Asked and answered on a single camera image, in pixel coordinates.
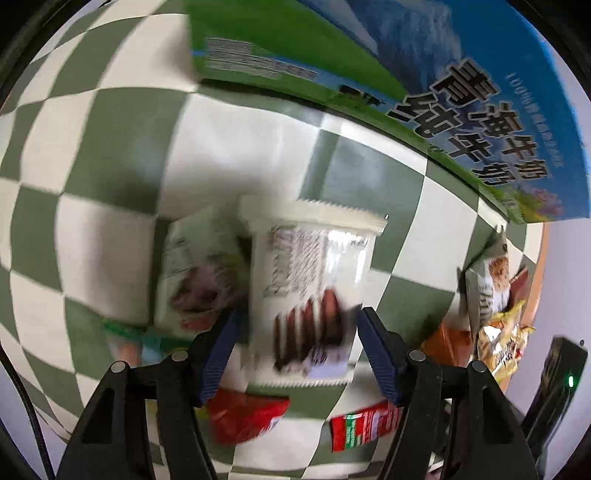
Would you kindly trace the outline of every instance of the food packaging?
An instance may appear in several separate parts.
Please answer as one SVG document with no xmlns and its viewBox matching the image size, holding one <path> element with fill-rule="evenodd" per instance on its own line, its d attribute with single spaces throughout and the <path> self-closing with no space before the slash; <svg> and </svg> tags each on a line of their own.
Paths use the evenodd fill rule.
<svg viewBox="0 0 591 480">
<path fill-rule="evenodd" d="M 154 324 L 181 338 L 209 330 L 245 300 L 248 267 L 237 240 L 211 206 L 171 224 L 158 281 Z"/>
<path fill-rule="evenodd" d="M 402 408 L 388 400 L 363 410 L 330 419 L 333 452 L 377 440 L 398 428 Z"/>
<path fill-rule="evenodd" d="M 472 339 L 509 302 L 509 255 L 505 231 L 466 270 L 466 297 Z"/>
<path fill-rule="evenodd" d="M 474 351 L 472 334 L 441 324 L 437 331 L 423 342 L 420 349 L 443 365 L 465 367 Z"/>
<path fill-rule="evenodd" d="M 535 330 L 519 325 L 524 304 L 522 300 L 510 311 L 494 315 L 478 332 L 478 360 L 486 364 L 497 382 L 517 371 L 529 334 Z"/>
<path fill-rule="evenodd" d="M 509 288 L 509 304 L 507 305 L 508 308 L 513 308 L 517 303 L 521 300 L 526 300 L 528 296 L 528 283 L 527 279 L 529 276 L 529 271 L 527 267 L 521 269 L 521 271 L 510 280 L 510 288 Z"/>
<path fill-rule="evenodd" d="M 387 221 L 328 203 L 252 196 L 241 199 L 239 214 L 253 236 L 249 381 L 347 383 L 353 308 Z"/>
<path fill-rule="evenodd" d="M 271 430 L 289 406 L 289 398 L 260 397 L 218 388 L 206 408 L 215 441 L 235 445 Z"/>
</svg>

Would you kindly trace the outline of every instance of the red and green package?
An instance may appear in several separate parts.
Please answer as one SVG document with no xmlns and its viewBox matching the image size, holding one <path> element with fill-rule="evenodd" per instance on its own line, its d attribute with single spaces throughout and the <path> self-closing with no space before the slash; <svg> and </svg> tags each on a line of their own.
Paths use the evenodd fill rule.
<svg viewBox="0 0 591 480">
<path fill-rule="evenodd" d="M 388 400 L 355 413 L 330 419 L 333 452 L 363 445 L 393 432 L 398 428 L 402 408 Z"/>
</svg>

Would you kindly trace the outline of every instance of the screw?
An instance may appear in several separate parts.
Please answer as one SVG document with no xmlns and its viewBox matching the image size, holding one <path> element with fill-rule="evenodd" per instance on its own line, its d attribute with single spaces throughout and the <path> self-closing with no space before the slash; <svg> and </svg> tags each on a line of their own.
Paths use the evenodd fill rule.
<svg viewBox="0 0 591 480">
<path fill-rule="evenodd" d="M 480 374 L 486 372 L 486 370 L 487 370 L 484 362 L 481 362 L 480 360 L 476 360 L 476 361 L 472 362 L 472 368 Z"/>
<path fill-rule="evenodd" d="M 119 374 L 123 370 L 125 370 L 125 362 L 122 362 L 121 360 L 119 360 L 118 362 L 115 362 L 113 365 L 111 365 L 111 371 L 114 374 Z"/>
<path fill-rule="evenodd" d="M 175 361 L 175 362 L 183 362 L 185 361 L 187 358 L 189 357 L 189 354 L 187 353 L 186 350 L 177 350 L 176 352 L 173 352 L 173 354 L 171 355 L 171 358 Z"/>
<path fill-rule="evenodd" d="M 427 355 L 425 355 L 420 350 L 411 350 L 408 356 L 411 358 L 411 360 L 414 360 L 415 362 L 422 362 L 427 358 Z"/>
</svg>

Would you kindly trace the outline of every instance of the black cable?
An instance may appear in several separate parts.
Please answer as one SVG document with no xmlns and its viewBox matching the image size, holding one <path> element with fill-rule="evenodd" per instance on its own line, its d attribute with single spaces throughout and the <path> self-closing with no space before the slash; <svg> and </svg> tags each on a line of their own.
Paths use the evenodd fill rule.
<svg viewBox="0 0 591 480">
<path fill-rule="evenodd" d="M 22 404 L 25 406 L 25 410 L 27 411 L 27 416 L 29 417 L 29 423 L 31 424 L 31 428 L 33 430 L 33 435 L 35 436 L 35 442 L 37 444 L 37 449 L 39 450 L 39 456 L 41 457 L 41 461 L 43 463 L 43 468 L 45 469 L 45 473 L 47 475 L 48 480 L 55 480 L 56 474 L 53 471 L 53 467 L 51 465 L 51 460 L 49 458 L 49 452 L 47 451 L 47 445 L 45 445 L 45 438 L 43 438 L 43 433 L 41 431 L 41 425 L 39 425 L 39 419 L 37 418 L 37 413 L 35 412 L 35 408 L 29 398 L 27 390 L 25 386 L 22 384 L 21 378 L 18 376 L 17 371 L 12 366 L 8 355 L 2 348 L 2 342 L 0 342 L 0 363 L 6 370 L 6 373 L 12 380 L 14 387 L 17 389 L 19 396 L 21 397 Z"/>
</svg>

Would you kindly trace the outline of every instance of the blue gripper pad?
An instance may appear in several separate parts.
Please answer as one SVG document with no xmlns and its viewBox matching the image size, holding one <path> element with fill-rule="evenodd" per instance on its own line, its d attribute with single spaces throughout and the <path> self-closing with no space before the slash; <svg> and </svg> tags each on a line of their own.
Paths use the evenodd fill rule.
<svg viewBox="0 0 591 480">
<path fill-rule="evenodd" d="M 396 406 L 406 394 L 399 382 L 407 369 L 407 347 L 402 337 L 386 330 L 371 307 L 355 314 L 357 332 L 384 397 Z"/>
<path fill-rule="evenodd" d="M 223 372 L 228 364 L 228 359 L 238 338 L 238 324 L 244 320 L 245 312 L 242 309 L 233 309 L 227 315 L 229 315 L 227 320 L 220 318 L 214 327 L 206 333 L 209 337 L 204 339 L 205 342 L 200 345 L 205 351 L 209 350 L 209 355 L 204 359 L 201 368 L 200 389 L 197 392 L 197 398 L 202 405 L 205 405 L 207 400 L 216 394 Z M 219 322 L 225 323 L 225 325 L 221 326 L 221 329 L 216 328 Z"/>
</svg>

